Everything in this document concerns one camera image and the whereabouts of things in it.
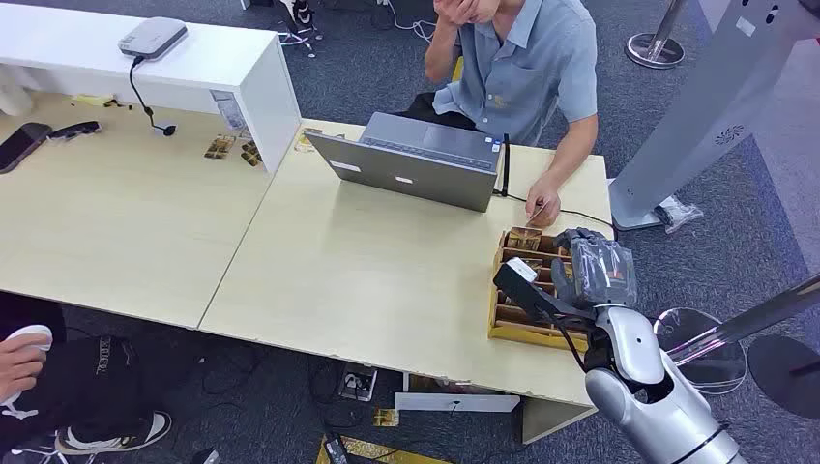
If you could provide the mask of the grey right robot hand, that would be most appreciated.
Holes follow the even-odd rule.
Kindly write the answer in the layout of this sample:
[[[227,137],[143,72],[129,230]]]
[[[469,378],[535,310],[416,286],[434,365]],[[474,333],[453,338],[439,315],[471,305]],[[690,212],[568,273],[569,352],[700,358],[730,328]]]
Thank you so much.
[[[637,279],[630,249],[586,228],[565,230],[553,239],[553,245],[571,253],[570,274],[565,265],[551,264],[559,300],[578,308],[635,306]]]

